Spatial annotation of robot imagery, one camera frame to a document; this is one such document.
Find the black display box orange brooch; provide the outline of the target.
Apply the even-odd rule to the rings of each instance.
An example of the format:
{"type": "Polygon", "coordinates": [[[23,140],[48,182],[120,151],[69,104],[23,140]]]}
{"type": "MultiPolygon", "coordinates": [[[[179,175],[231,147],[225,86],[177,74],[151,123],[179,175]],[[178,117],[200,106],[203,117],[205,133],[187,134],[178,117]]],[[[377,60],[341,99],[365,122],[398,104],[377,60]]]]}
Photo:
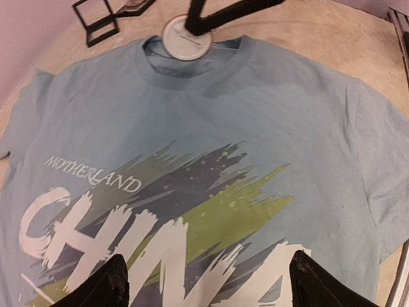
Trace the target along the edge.
{"type": "Polygon", "coordinates": [[[87,3],[87,1],[77,1],[72,5],[72,8],[86,32],[86,46],[88,48],[120,32],[118,21],[108,1],[102,1],[104,9],[106,10],[105,15],[90,23],[86,22],[84,15],[80,11],[80,6],[83,6],[85,3],[87,3]]]}

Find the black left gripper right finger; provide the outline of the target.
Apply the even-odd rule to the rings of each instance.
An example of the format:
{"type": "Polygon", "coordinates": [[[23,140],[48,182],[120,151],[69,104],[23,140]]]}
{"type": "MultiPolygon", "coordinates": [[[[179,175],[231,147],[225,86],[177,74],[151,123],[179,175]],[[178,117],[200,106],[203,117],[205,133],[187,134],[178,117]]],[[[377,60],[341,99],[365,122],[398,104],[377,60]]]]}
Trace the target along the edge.
{"type": "Polygon", "coordinates": [[[294,307],[376,307],[344,286],[302,250],[293,255],[289,273],[294,307]]]}

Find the round orange button brooch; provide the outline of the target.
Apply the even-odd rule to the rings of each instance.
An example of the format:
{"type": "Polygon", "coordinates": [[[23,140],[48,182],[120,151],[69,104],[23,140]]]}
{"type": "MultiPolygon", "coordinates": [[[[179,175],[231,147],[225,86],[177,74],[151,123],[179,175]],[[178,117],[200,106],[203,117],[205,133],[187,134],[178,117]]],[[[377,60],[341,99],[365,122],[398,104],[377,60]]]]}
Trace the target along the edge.
{"type": "Polygon", "coordinates": [[[213,34],[194,36],[185,28],[187,15],[173,17],[162,29],[164,49],[180,61],[194,61],[203,57],[212,46],[213,34]]]}

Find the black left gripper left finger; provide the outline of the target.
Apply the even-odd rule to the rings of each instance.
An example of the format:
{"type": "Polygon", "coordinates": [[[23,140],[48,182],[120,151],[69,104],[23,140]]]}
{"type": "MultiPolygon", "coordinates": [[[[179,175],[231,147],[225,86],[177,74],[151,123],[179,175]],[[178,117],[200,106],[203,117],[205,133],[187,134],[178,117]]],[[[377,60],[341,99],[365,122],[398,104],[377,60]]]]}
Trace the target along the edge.
{"type": "Polygon", "coordinates": [[[72,293],[52,307],[127,307],[130,286],[125,259],[113,255],[72,293]]]}

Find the light blue printed t-shirt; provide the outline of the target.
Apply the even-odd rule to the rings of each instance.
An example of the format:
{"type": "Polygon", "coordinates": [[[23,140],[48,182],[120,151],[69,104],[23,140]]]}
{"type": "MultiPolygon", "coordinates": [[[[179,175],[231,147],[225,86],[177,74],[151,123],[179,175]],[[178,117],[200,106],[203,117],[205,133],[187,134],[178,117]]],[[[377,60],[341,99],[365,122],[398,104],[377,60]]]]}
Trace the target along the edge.
{"type": "Polygon", "coordinates": [[[131,306],[290,306],[300,249],[372,300],[408,238],[408,118],[248,36],[38,72],[1,155],[2,306],[49,306],[116,253],[131,306]]]}

